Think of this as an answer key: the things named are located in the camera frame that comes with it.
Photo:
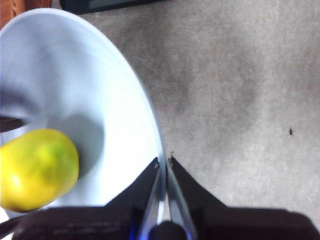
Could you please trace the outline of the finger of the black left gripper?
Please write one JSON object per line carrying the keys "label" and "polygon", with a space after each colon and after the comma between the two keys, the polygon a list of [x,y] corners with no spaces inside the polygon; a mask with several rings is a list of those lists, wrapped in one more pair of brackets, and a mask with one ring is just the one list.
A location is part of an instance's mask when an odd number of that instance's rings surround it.
{"label": "finger of the black left gripper", "polygon": [[5,133],[23,127],[26,120],[11,116],[0,116],[0,132]]}
{"label": "finger of the black left gripper", "polygon": [[8,235],[11,232],[13,232],[13,230],[15,229],[15,227],[19,224],[19,222],[21,221],[21,218],[23,216],[18,216],[18,217],[14,217],[11,218],[9,220],[6,220],[4,222],[2,222],[0,224],[0,234],[1,235]]}

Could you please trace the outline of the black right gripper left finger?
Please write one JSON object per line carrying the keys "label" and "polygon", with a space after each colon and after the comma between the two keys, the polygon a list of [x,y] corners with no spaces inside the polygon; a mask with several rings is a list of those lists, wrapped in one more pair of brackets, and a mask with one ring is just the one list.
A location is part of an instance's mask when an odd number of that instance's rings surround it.
{"label": "black right gripper left finger", "polygon": [[158,220],[161,202],[157,158],[104,206],[55,207],[24,216],[16,240],[136,240]]}

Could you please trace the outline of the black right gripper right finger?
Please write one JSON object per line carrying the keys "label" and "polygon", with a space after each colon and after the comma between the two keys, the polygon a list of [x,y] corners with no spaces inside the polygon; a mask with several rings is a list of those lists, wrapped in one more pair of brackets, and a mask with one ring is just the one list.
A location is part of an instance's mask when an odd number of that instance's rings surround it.
{"label": "black right gripper right finger", "polygon": [[190,240],[316,240],[302,213],[279,208],[231,207],[202,187],[174,158],[166,162],[171,220]]}

